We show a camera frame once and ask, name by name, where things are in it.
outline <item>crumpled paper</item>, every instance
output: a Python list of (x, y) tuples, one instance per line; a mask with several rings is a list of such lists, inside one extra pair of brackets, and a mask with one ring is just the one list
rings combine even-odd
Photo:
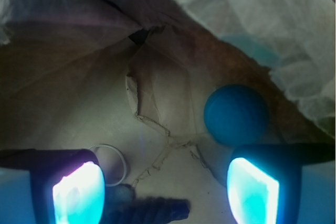
[[(59, 134), (55, 139), (62, 144), (56, 146), (77, 139), (73, 147), (78, 147), (82, 139), (99, 137), (96, 129), (104, 128), (102, 119), (112, 131), (119, 127), (127, 134), (128, 125), (118, 119), (110, 122), (111, 112), (105, 114), (99, 103), (115, 102), (103, 93), (129, 64), (122, 88), (133, 115), (165, 135), (170, 147), (197, 143), (223, 184), (223, 160), (228, 161), (231, 150), (212, 141), (203, 108), (209, 95), (225, 84), (248, 85), (267, 101), (271, 123), (260, 142), (330, 141), (306, 118), (334, 135), (329, 121), (334, 118), (334, 35), (328, 37), (334, 3), (286, 0), (292, 7), (292, 1), (307, 3), (305, 11), (319, 8), (301, 20), (300, 7), (294, 6), (292, 15), (289, 7), (274, 7), (285, 0), (241, 1), (246, 5), (238, 0), (225, 0), (224, 5), (210, 0), (0, 0), (0, 41), (6, 44), (0, 48), (0, 133), (7, 143), (28, 146)], [(265, 1), (270, 4), (267, 12)], [(208, 13), (201, 15), (201, 10)], [(268, 19), (260, 18), (265, 13)], [(145, 44), (130, 45), (126, 38), (142, 27), (151, 30)], [(317, 47), (323, 48), (320, 54)], [(292, 97), (302, 114), (288, 101)], [(71, 110), (80, 123), (72, 120)], [(89, 134), (86, 127), (92, 129)], [(142, 155), (132, 151), (132, 156)]]
[(299, 111), (334, 136), (332, 0), (175, 0), (218, 39), (260, 65)]

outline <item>cable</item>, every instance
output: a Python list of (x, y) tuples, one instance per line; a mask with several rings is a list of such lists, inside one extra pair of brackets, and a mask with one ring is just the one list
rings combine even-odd
[(120, 158), (121, 158), (122, 165), (123, 165), (123, 167), (124, 167), (124, 173), (123, 173), (121, 179), (120, 179), (118, 182), (114, 183), (114, 184), (106, 184), (106, 183), (105, 183), (105, 186), (107, 186), (107, 187), (117, 186), (117, 185), (119, 185), (119, 184), (125, 179), (126, 174), (127, 174), (127, 165), (126, 165), (125, 158), (124, 158), (124, 156), (122, 155), (122, 153), (121, 153), (120, 150), (118, 150), (117, 148), (115, 148), (115, 147), (113, 147), (113, 146), (111, 146), (111, 145), (108, 145), (108, 144), (97, 144), (97, 145), (91, 146), (91, 147), (88, 148), (88, 149), (90, 150), (90, 149), (93, 149), (93, 148), (99, 148), (99, 147), (106, 147), (106, 148), (110, 148), (110, 149), (112, 149), (112, 150), (115, 150), (115, 151), (118, 153), (118, 155), (120, 156)]

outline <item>glowing light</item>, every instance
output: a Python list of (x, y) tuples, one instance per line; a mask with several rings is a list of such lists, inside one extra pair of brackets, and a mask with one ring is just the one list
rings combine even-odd
[(98, 223), (101, 218), (105, 182), (102, 170), (86, 162), (53, 186), (56, 224)]
[(227, 192), (232, 214), (238, 223), (276, 223), (279, 181), (245, 158), (231, 161)]

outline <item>blue ball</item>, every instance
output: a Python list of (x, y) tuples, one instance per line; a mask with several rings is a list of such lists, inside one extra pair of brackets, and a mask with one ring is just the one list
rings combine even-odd
[(265, 100), (243, 85), (216, 90), (204, 108), (204, 122), (216, 141), (226, 145), (251, 144), (266, 131), (269, 113)]

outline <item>white surface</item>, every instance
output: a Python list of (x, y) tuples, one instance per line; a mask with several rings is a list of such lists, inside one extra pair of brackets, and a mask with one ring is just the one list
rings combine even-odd
[(0, 167), (0, 206), (0, 223), (36, 223), (29, 171)]

